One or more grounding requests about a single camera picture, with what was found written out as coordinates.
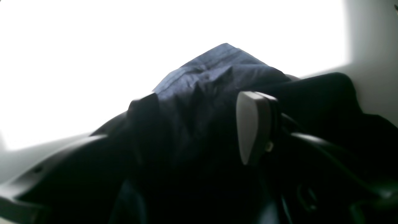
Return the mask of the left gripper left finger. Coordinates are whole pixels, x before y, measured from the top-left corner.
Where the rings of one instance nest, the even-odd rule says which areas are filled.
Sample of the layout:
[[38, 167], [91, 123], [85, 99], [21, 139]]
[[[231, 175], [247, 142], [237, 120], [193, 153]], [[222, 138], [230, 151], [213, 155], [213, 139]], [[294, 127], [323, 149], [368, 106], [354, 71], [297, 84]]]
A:
[[125, 166], [123, 143], [90, 136], [1, 184], [1, 218], [16, 224], [106, 224]]

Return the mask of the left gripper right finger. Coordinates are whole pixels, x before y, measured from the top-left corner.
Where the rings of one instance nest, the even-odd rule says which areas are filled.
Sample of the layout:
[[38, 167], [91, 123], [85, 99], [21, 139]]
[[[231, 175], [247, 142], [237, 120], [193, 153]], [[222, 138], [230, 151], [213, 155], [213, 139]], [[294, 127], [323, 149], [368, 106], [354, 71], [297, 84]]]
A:
[[260, 172], [280, 224], [397, 223], [397, 179], [304, 133], [276, 98], [240, 92], [236, 124], [241, 160]]

